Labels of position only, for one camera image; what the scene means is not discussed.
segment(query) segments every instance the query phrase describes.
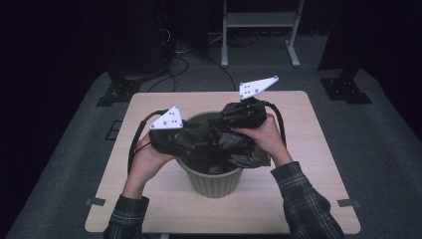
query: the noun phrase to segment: square table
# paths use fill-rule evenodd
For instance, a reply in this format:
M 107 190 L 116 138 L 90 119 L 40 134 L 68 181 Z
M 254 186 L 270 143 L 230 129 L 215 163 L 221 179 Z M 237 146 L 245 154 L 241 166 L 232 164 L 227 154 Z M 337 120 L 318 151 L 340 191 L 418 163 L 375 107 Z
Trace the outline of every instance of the square table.
M 352 206 L 340 207 L 337 200 L 347 192 L 329 151 L 317 116 L 304 92 L 263 92 L 257 99 L 277 106 L 283 116 L 288 150 L 301 164 L 314 188 L 331 204 L 331 214 L 344 233 L 355 234 L 360 224 Z M 203 112 L 220 112 L 239 101 L 236 92 L 139 93 L 129 104 L 108 160 L 96 198 L 86 222 L 90 232 L 106 229 L 109 217 L 127 177 L 127 155 L 141 120 L 157 110 L 179 106 L 182 118 Z M 147 133 L 146 125 L 142 135 Z M 168 234 L 288 234 L 283 198 L 270 173 L 274 166 L 244 169 L 237 188 L 223 198 L 206 198 L 192 187 L 176 160 L 165 164 L 146 184 L 143 195 L 150 198 L 144 233 Z

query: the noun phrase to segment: gray carpet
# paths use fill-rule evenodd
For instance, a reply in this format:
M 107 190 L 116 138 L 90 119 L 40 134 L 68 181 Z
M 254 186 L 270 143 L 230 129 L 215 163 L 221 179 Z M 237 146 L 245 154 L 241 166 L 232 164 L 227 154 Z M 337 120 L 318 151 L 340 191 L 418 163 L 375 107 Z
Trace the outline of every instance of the gray carpet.
M 355 211 L 362 229 L 347 238 L 421 238 L 421 142 L 378 82 L 364 71 L 355 81 L 372 105 L 328 99 L 319 78 L 335 77 L 339 71 L 317 71 L 325 41 L 326 36 L 298 36 L 296 50 L 302 66 L 294 69 L 280 38 L 261 38 L 249 47 L 229 48 L 226 70 L 235 86 L 277 75 L 280 80 L 270 91 L 309 95 L 345 188 L 361 204 Z M 219 62 L 220 49 L 212 48 L 210 56 Z M 228 76 L 211 61 L 192 56 L 183 59 L 189 68 L 175 78 L 176 92 L 233 91 Z M 181 60 L 171 65 L 173 74 L 185 67 Z M 147 91 L 157 81 L 143 84 L 139 91 Z M 96 108 L 109 84 L 104 73 L 88 91 L 8 238 L 101 237 L 85 230 L 90 208 L 84 204 L 96 195 L 113 147 L 113 141 L 105 140 L 106 133 L 114 120 L 123 119 L 128 106 Z M 172 92 L 173 88 L 174 82 L 167 80 L 151 91 Z

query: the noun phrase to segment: white metal stand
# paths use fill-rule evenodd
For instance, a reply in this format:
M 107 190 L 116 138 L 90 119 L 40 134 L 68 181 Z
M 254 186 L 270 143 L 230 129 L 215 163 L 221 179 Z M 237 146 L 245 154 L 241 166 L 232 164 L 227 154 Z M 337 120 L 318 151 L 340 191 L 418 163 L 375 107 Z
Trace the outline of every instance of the white metal stand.
M 223 11 L 223 44 L 221 47 L 221 66 L 228 67 L 227 54 L 227 28 L 235 27 L 292 27 L 292 34 L 286 40 L 286 48 L 295 68 L 298 68 L 298 56 L 294 49 L 296 34 L 298 33 L 299 22 L 301 21 L 302 9 L 305 0 L 300 0 L 296 12 L 270 12 L 270 13 L 228 13 L 227 0 L 224 0 Z

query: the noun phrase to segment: dark wall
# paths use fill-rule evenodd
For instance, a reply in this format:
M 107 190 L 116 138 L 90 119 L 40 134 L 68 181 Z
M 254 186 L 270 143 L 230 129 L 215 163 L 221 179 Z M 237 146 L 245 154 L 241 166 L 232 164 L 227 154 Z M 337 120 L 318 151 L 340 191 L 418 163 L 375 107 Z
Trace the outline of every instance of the dark wall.
M 355 54 L 422 139 L 422 2 L 341 2 L 319 68 L 344 68 Z
M 3 238 L 106 70 L 106 42 L 89 1 L 2 1 L 0 11 Z

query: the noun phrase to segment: person's right hand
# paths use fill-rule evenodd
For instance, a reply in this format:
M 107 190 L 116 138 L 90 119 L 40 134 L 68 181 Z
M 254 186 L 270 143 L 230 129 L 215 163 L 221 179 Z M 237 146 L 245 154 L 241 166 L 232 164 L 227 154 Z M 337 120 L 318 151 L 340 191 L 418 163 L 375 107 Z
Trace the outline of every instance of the person's right hand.
M 283 144 L 280 132 L 277 129 L 276 120 L 271 114 L 258 128 L 232 128 L 232 131 L 244 134 L 270 155 L 276 166 L 292 162 L 292 157 Z

